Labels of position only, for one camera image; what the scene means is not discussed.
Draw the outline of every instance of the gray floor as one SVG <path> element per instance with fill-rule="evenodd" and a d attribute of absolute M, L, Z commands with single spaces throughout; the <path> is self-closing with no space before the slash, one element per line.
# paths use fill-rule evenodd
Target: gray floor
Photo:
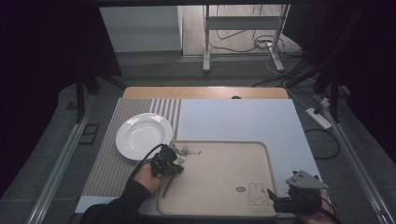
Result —
<path fill-rule="evenodd" d="M 202 71 L 201 58 L 185 58 L 172 52 L 161 54 L 120 54 L 119 62 L 123 77 L 118 80 L 128 86 L 245 86 L 267 78 L 278 77 L 271 73 L 265 56 L 214 57 L 210 73 Z M 299 59 L 283 60 L 289 71 Z M 97 78 L 101 91 L 97 94 L 88 124 L 99 124 L 98 134 L 91 145 L 78 145 L 64 174 L 44 223 L 77 223 L 74 215 L 78 197 L 90 173 L 95 157 L 106 134 L 113 110 L 122 90 Z M 307 106 L 316 106 L 312 96 L 311 80 L 290 91 Z M 37 144 L 34 153 L 0 201 L 0 223 L 25 223 L 46 183 L 64 142 L 74 125 L 77 111 L 70 106 L 75 101 L 75 87 L 64 89 L 59 96 L 59 105 L 46 132 Z M 396 214 L 396 166 L 364 129 L 344 99 L 339 101 L 341 124 L 353 147 L 356 149 L 370 177 L 381 191 L 392 214 Z M 294 101 L 305 130 L 319 126 L 305 114 L 305 106 Z M 323 133 L 307 133 L 308 142 L 316 156 L 331 153 L 336 148 L 333 139 Z M 82 136 L 80 142 L 88 142 L 91 136 Z M 360 183 L 350 168 L 343 149 L 334 159 L 319 161 L 317 165 L 324 182 L 330 186 L 330 195 L 337 214 L 343 223 L 379 223 Z M 283 220 L 279 223 L 291 223 Z"/>

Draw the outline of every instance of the power strip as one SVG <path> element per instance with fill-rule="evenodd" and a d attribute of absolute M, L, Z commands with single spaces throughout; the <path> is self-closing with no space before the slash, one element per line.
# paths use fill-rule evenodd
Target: power strip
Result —
<path fill-rule="evenodd" d="M 314 121 L 316 121 L 317 124 L 320 125 L 320 127 L 322 127 L 322 129 L 324 130 L 330 129 L 332 127 L 330 122 L 327 121 L 325 118 L 323 118 L 320 114 L 315 114 L 314 111 L 315 111 L 314 108 L 309 108 L 305 110 L 305 112 L 309 115 L 309 117 L 311 117 Z"/>

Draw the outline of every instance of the striped placemat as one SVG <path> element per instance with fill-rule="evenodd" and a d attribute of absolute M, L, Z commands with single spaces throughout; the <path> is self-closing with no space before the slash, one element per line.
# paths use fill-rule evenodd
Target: striped placemat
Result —
<path fill-rule="evenodd" d="M 120 126 L 135 115 L 155 113 L 169 120 L 175 139 L 180 106 L 180 99 L 120 98 L 82 196 L 120 197 L 129 174 L 137 165 L 137 161 L 125 158 L 117 150 L 116 135 Z"/>

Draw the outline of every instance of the white plate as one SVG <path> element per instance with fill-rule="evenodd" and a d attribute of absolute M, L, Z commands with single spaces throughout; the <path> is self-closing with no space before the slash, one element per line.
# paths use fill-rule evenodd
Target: white plate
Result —
<path fill-rule="evenodd" d="M 140 114 L 121 125 L 116 146 L 124 157 L 141 161 L 157 145 L 169 144 L 172 136 L 172 126 L 166 118 L 152 113 Z M 152 152 L 149 158 L 159 150 Z"/>

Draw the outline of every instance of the table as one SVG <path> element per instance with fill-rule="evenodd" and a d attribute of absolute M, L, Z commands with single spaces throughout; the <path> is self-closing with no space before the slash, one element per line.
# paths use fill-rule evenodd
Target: table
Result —
<path fill-rule="evenodd" d="M 234 96 L 242 99 L 231 99 Z M 175 140 L 265 142 L 280 197 L 287 196 L 286 179 L 292 176 L 292 171 L 305 170 L 319 175 L 294 104 L 284 89 L 131 87 L 119 100 L 77 213 L 92 204 L 108 203 L 120 196 L 135 162 L 121 156 L 114 136 L 125 120 L 142 112 L 158 113 L 170 120 Z M 163 216 L 157 207 L 157 198 L 144 202 L 139 211 L 150 217 Z"/>

